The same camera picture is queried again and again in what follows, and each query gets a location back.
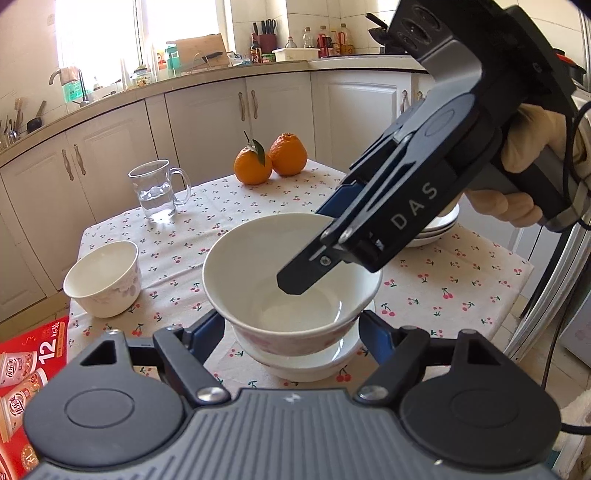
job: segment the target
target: red packaging box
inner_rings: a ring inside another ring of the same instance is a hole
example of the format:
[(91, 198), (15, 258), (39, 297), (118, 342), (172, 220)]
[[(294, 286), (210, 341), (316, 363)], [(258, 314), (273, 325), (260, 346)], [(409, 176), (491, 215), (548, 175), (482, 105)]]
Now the red packaging box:
[(64, 317), (0, 343), (0, 480), (18, 480), (38, 464), (22, 414), (65, 366), (67, 328)]

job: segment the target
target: beige glove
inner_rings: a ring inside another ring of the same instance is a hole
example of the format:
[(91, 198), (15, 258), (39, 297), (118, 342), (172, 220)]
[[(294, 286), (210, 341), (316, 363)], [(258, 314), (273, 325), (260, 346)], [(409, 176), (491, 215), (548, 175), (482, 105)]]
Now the beige glove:
[[(583, 179), (591, 174), (591, 162), (587, 160), (586, 149), (591, 148), (591, 128), (584, 119), (576, 132), (573, 148), (573, 164)], [(544, 110), (537, 105), (523, 104), (513, 120), (505, 144), (501, 151), (501, 161), (505, 169), (520, 173), (529, 167), (544, 147), (548, 145), (559, 158), (564, 158), (566, 149), (566, 124), (564, 116)], [(492, 215), (499, 220), (510, 222), (515, 227), (526, 227), (538, 222), (541, 209), (527, 193), (504, 195), (495, 190), (466, 190), (466, 197), (474, 210), (484, 215)]]

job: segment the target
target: tablecloth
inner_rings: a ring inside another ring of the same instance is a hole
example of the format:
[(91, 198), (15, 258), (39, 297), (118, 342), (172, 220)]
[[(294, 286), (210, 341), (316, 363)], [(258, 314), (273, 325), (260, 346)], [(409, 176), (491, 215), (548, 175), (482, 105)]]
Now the tablecloth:
[[(192, 324), (211, 309), (202, 288), (202, 265), (217, 239), (258, 216), (314, 212), (342, 177), (343, 173), (313, 161), (297, 176), (273, 174), (254, 187), (230, 176), (194, 187), (189, 202), (168, 223), (149, 224), (137, 208), (89, 227), (82, 237), (80, 258), (116, 240), (132, 240), (139, 246), (142, 292), (127, 311), (110, 319), (94, 318), (72, 301), (68, 359), (107, 330), (151, 336), (164, 326)], [(460, 329), (474, 328), (490, 339), (532, 269), (500, 245), (456, 225), (441, 240), (406, 248), (384, 267), (376, 312), (393, 326), (417, 325), (436, 337), (455, 338)], [(249, 358), (229, 324), (206, 366), (232, 393), (241, 387), (298, 386), (267, 374)], [(352, 390), (375, 368), (362, 348), (333, 378), (305, 386), (344, 385)], [(155, 375), (149, 366), (138, 370)]]

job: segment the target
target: orange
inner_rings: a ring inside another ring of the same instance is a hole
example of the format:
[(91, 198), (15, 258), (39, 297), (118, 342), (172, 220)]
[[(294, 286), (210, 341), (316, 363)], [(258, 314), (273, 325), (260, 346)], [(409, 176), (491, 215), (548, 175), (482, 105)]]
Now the orange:
[(236, 178), (245, 185), (259, 185), (269, 180), (273, 166), (269, 155), (265, 154), (265, 164), (259, 162), (256, 152), (244, 147), (234, 161)]
[(304, 170), (308, 153), (294, 134), (281, 134), (269, 149), (273, 170), (282, 177), (291, 177)]

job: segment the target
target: glass of water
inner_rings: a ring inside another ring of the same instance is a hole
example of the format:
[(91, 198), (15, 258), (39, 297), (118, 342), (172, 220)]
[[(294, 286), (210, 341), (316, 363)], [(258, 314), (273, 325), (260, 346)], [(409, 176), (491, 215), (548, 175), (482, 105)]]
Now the glass of water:
[[(172, 174), (183, 177), (187, 186), (183, 200), (177, 200), (170, 183)], [(168, 221), (177, 211), (177, 205), (184, 205), (191, 196), (191, 183), (187, 173), (177, 167), (171, 167), (168, 160), (155, 160), (135, 167), (128, 174), (139, 204), (144, 209), (146, 218), (152, 223)]]

